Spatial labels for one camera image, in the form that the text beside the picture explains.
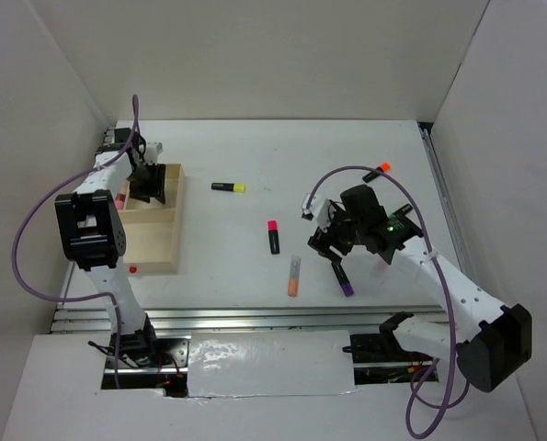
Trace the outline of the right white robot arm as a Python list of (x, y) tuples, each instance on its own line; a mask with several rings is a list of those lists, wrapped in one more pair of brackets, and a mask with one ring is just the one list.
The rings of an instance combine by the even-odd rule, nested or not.
[(473, 283), (435, 248), (406, 215), (386, 213), (365, 185), (344, 191), (339, 202), (308, 194), (302, 217), (317, 224), (308, 244), (334, 264), (356, 246), (408, 275), (448, 313), (447, 327), (411, 312), (381, 327), (380, 349), (391, 360), (409, 352), (452, 357), (476, 389), (491, 392), (531, 358), (532, 316), (520, 304), (507, 306)]

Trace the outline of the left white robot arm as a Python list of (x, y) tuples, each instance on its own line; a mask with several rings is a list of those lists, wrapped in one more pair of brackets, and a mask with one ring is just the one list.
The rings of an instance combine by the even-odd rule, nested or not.
[(97, 149), (96, 165), (71, 194), (54, 201), (65, 256), (104, 295), (110, 319), (110, 353), (149, 367), (160, 344), (147, 313), (135, 298), (123, 256), (126, 232), (115, 199), (124, 183), (141, 202), (165, 203), (165, 166), (145, 159), (146, 140), (137, 129), (116, 129), (114, 142)]

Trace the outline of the purple cap black highlighter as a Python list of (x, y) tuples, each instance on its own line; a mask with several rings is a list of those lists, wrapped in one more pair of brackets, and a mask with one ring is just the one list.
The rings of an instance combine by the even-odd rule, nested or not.
[(338, 282), (338, 285), (341, 288), (341, 291), (343, 292), (345, 297), (351, 297), (354, 295), (354, 289), (352, 288), (352, 285), (348, 279), (348, 276), (343, 269), (342, 265), (340, 263), (332, 262), (331, 267), (334, 271), (334, 274), (336, 276), (336, 280)]

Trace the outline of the yellow cap black highlighter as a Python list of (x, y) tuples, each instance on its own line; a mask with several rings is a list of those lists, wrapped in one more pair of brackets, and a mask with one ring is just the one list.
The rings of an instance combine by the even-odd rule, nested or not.
[(245, 193), (245, 185), (238, 183), (212, 183), (211, 190), (233, 193)]

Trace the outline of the pink cap black highlighter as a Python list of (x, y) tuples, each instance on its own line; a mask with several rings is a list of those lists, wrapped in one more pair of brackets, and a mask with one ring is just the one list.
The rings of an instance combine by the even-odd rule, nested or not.
[(269, 249), (273, 255), (279, 254), (279, 228), (275, 220), (268, 221)]

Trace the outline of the pastel orange highlighter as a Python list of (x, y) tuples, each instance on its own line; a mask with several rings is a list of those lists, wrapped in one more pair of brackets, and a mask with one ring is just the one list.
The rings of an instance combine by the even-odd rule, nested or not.
[(289, 297), (296, 297), (298, 294), (300, 270), (301, 270), (301, 258), (297, 255), (294, 255), (291, 258), (290, 275), (289, 275), (289, 281), (288, 281), (287, 293)]

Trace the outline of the pink glue bottle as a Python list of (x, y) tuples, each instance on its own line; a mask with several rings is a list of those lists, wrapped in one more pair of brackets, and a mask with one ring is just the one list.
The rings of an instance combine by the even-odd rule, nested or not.
[(125, 206), (125, 203), (126, 203), (126, 200), (127, 200), (128, 190), (129, 190), (129, 183), (124, 182), (123, 185), (121, 186), (120, 190), (119, 190), (118, 195), (114, 199), (114, 203), (115, 203), (115, 206), (116, 206), (117, 210), (124, 209), (124, 206)]

